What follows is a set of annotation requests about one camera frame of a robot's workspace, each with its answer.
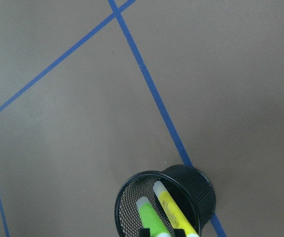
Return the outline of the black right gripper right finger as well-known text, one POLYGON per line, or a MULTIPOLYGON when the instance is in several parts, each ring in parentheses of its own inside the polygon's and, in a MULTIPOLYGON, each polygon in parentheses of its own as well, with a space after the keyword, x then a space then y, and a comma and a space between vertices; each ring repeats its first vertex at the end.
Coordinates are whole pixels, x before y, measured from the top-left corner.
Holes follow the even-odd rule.
POLYGON ((174 237, 185 237, 185 231, 183 229, 174 229, 173 235, 174 237))

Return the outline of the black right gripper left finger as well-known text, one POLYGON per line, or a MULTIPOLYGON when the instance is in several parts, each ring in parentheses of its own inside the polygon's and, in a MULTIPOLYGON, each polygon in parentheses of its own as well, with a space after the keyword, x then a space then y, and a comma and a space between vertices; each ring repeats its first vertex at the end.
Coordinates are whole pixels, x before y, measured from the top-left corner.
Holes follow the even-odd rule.
POLYGON ((151 237, 151 231, 149 228, 141 228, 139 230, 139 237, 151 237))

